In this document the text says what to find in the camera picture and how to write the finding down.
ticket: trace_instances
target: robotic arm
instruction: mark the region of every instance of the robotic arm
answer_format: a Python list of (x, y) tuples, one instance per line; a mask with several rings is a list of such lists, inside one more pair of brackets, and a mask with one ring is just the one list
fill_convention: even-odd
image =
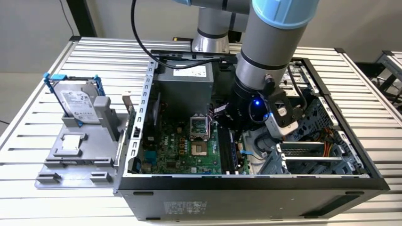
[(306, 102), (293, 107), (279, 83), (307, 23), (315, 15), (318, 0), (175, 1), (207, 7), (200, 9), (199, 35), (192, 46), (192, 50), (203, 52), (226, 52), (228, 49), (224, 47), (224, 29), (228, 27), (222, 26), (227, 12), (216, 9), (235, 13), (250, 10), (231, 99), (224, 108), (215, 109), (216, 120), (238, 134), (265, 123), (273, 137), (285, 136), (298, 128), (297, 120), (303, 115)]
[(306, 108), (306, 102), (291, 106), (279, 83), (317, 6), (318, 0), (252, 0), (227, 112), (240, 112), (236, 120), (246, 120), (243, 115), (252, 119), (251, 107), (262, 99), (267, 115), (261, 122), (275, 138), (298, 128)]

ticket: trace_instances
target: sticker label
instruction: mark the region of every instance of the sticker label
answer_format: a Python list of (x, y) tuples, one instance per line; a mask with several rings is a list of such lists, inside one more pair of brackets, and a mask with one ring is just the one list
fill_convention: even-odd
[(200, 65), (187, 69), (175, 69), (174, 76), (207, 77), (207, 67), (204, 65)]
[(68, 90), (63, 90), (60, 93), (74, 117), (84, 123), (99, 123), (88, 94)]
[(204, 214), (207, 202), (163, 202), (166, 214)]
[(282, 82), (283, 82), (283, 80), (290, 80), (290, 76), (289, 76), (287, 73), (286, 73), (286, 74), (283, 75), (283, 77), (282, 77)]

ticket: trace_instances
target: aluminum extrusion table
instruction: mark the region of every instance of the aluminum extrusion table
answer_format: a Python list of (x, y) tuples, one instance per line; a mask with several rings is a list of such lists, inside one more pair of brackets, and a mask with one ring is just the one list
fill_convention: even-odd
[[(190, 51), (184, 41), (146, 41), (148, 49)], [(231, 45), (238, 53), (240, 44)], [(402, 116), (345, 53), (333, 48), (299, 47), (295, 57), (310, 59), (347, 122), (386, 178), (390, 192), (329, 220), (305, 224), (402, 225)], [(68, 42), (49, 73), (98, 74), (112, 108), (124, 112), (120, 94), (131, 91), (138, 106), (148, 56), (132, 40), (82, 38)], [(63, 126), (62, 108), (40, 83), (0, 137), (0, 225), (147, 225), (112, 189), (37, 190), (35, 178)], [(188, 225), (298, 225), (301, 221), (163, 222)]]

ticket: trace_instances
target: white wall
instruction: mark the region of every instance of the white wall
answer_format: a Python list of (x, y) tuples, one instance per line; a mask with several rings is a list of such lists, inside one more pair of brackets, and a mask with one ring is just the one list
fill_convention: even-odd
[(45, 72), (70, 37), (59, 0), (0, 0), (0, 72)]
[[(104, 37), (132, 39), (131, 0), (88, 0), (99, 14)], [(138, 0), (136, 26), (142, 39), (192, 38), (198, 9), (172, 0)], [(357, 61), (373, 61), (381, 50), (402, 50), (402, 0), (321, 0), (301, 46), (341, 47)]]

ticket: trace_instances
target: wire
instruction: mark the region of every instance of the wire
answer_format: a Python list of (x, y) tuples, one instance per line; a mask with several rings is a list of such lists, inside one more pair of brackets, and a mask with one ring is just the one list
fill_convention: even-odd
[(144, 50), (146, 54), (152, 58), (152, 60), (155, 60), (160, 65), (171, 68), (171, 69), (187, 69), (187, 68), (192, 68), (192, 67), (196, 67), (199, 65), (204, 65), (210, 62), (219, 62), (220, 59), (219, 58), (215, 58), (215, 59), (210, 59), (210, 60), (203, 60), (203, 61), (199, 61), (198, 63), (195, 64), (191, 64), (191, 65), (187, 65), (187, 66), (174, 66), (174, 65), (168, 65), (166, 64), (164, 62), (162, 62), (156, 56), (154, 56), (150, 51), (147, 50), (146, 46), (143, 45), (143, 42), (140, 41), (139, 39), (139, 36), (138, 36), (138, 30), (136, 30), (136, 25), (135, 25), (135, 8), (136, 8), (136, 0), (132, 0), (131, 2), (131, 28), (132, 28), (132, 33), (134, 33), (134, 36), (136, 38), (136, 41), (138, 41), (138, 44), (139, 46), (142, 47), (142, 49)]
[[(254, 142), (252, 142), (252, 144), (254, 144), (254, 149), (258, 150), (259, 153), (263, 153), (263, 152), (271, 152), (271, 150), (273, 150), (271, 147), (270, 147), (270, 146), (267, 145), (267, 143), (265, 142), (265, 139), (263, 139), (263, 138), (266, 138), (266, 137), (267, 137), (269, 139), (271, 139), (271, 141), (273, 141), (275, 144), (278, 144), (278, 143), (281, 142), (281, 140), (273, 138), (273, 136), (271, 136), (269, 130), (267, 130), (266, 132), (263, 132), (262, 134), (259, 134), (259, 135), (255, 137)], [(262, 148), (258, 146), (258, 142), (259, 142), (261, 139), (263, 139), (265, 145), (267, 146), (267, 148), (269, 148), (270, 150), (265, 150), (265, 149), (262, 149)]]
[(247, 154), (247, 155), (254, 157), (257, 160), (263, 161), (263, 159), (258, 158), (254, 154)]
[(331, 144), (331, 146), (329, 147), (329, 151), (327, 151), (327, 157), (329, 157), (329, 154), (330, 154), (330, 151), (331, 151), (333, 145), (334, 145), (334, 144)]
[(297, 93), (298, 93), (299, 97), (302, 98), (302, 101), (303, 101), (302, 109), (305, 111), (306, 108), (307, 108), (307, 101), (306, 101), (306, 98), (305, 98), (305, 96), (302, 94), (302, 91), (301, 91), (299, 87), (297, 86), (297, 81), (295, 81), (295, 78), (294, 78), (294, 74), (293, 74), (293, 72), (290, 70), (290, 66), (287, 66), (287, 73), (289, 73), (289, 77), (290, 77), (291, 83), (294, 84)]
[(62, 2), (62, 0), (59, 0), (59, 2), (60, 2), (60, 5), (62, 5), (62, 10), (63, 10), (64, 18), (66, 18), (67, 24), (68, 24), (68, 26), (70, 26), (71, 34), (72, 34), (72, 36), (74, 36), (74, 29), (72, 29), (71, 24), (70, 24), (70, 21), (68, 21), (68, 19), (67, 19), (67, 15), (66, 15), (66, 11), (64, 11), (63, 2)]
[(3, 122), (4, 124), (7, 124), (7, 125), (9, 125), (11, 123), (9, 122), (5, 122), (5, 121), (3, 121), (3, 120), (0, 120), (0, 122)]
[(327, 143), (325, 142), (325, 153), (322, 154), (322, 157), (327, 155)]

